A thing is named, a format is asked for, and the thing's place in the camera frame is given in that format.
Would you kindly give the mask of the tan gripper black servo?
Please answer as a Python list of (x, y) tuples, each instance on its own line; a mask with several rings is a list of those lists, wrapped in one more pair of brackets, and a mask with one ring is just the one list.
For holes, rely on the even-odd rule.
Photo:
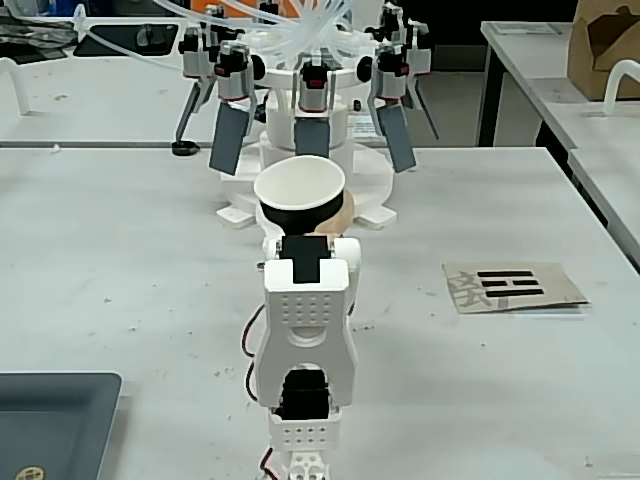
[[(305, 236), (323, 236), (328, 239), (341, 238), (353, 224), (354, 215), (355, 202), (353, 195), (349, 190), (345, 189), (340, 210), (333, 217), (326, 220), (324, 225), (319, 225), (313, 232), (305, 233)], [(279, 240), (284, 235), (282, 228), (266, 217), (260, 202), (256, 203), (255, 219), (264, 233), (265, 241)]]

